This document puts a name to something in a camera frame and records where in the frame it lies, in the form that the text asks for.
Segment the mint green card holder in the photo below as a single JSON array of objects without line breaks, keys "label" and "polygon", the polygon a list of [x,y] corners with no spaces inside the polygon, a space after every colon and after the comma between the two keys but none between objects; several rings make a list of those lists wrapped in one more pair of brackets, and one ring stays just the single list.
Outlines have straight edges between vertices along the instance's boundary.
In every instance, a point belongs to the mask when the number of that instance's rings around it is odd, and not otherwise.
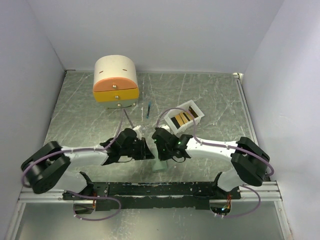
[{"label": "mint green card holder", "polygon": [[167,161],[156,160],[152,166],[152,171],[154,173],[162,172],[168,169]]}]

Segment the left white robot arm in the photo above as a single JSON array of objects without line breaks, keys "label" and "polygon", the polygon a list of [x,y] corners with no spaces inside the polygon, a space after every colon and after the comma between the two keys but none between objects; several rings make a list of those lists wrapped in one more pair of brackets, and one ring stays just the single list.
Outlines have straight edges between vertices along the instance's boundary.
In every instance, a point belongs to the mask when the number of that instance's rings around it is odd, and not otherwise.
[{"label": "left white robot arm", "polygon": [[71,190],[86,200],[93,195],[93,184],[85,172],[76,169],[110,165],[121,157],[136,161],[155,158],[138,129],[125,128],[116,138],[95,147],[71,148],[50,141],[21,164],[22,180],[35,194]]}]

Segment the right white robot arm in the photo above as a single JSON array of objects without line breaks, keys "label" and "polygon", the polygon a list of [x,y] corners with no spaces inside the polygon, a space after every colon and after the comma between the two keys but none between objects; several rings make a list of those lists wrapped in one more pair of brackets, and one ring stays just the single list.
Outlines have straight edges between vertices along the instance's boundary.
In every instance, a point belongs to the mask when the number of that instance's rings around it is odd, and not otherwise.
[{"label": "right white robot arm", "polygon": [[231,163],[231,169],[219,173],[214,180],[212,193],[218,199],[243,184],[260,187],[269,167],[270,157],[247,137],[238,141],[206,140],[190,134],[177,137],[163,127],[157,127],[152,139],[161,161],[203,158]]}]

